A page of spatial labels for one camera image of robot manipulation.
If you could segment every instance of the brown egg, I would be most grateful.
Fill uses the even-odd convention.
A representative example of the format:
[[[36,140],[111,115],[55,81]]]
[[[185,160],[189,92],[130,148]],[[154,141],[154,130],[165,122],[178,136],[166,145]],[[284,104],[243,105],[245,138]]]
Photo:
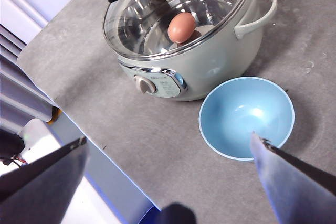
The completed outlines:
[[[168,37],[172,42],[183,43],[193,34],[195,29],[195,19],[191,13],[179,13],[168,27]]]

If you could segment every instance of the gray tabletop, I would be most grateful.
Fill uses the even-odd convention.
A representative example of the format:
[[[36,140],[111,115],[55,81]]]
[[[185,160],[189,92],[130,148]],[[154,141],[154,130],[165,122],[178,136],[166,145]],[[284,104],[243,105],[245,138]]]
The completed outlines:
[[[336,174],[336,0],[278,2],[246,75],[288,89],[296,121],[283,149]],[[107,5],[72,0],[18,64],[158,207],[180,202],[198,223],[275,222],[253,162],[223,158],[203,141],[202,101],[137,93],[104,40]]]

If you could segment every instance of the glass lid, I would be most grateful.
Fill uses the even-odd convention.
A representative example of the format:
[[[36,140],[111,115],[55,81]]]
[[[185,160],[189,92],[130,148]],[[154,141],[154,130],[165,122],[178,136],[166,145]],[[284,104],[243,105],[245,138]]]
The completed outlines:
[[[242,0],[119,0],[108,7],[103,24],[104,33],[113,50],[124,57],[137,60],[165,58],[187,50],[210,36],[229,19],[241,2]],[[184,19],[183,15],[176,17],[180,13],[187,13],[183,15],[188,19]],[[173,32],[180,28],[184,29],[182,33],[187,31],[187,40],[171,40]]]

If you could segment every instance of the black cable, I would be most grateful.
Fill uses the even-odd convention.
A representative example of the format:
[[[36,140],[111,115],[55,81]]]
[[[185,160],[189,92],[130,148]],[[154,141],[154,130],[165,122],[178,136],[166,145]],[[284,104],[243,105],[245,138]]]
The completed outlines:
[[[11,158],[8,158],[8,157],[0,157],[0,159],[9,160],[11,163],[16,164],[16,165],[21,169],[21,166],[20,166],[16,161],[12,160]]]

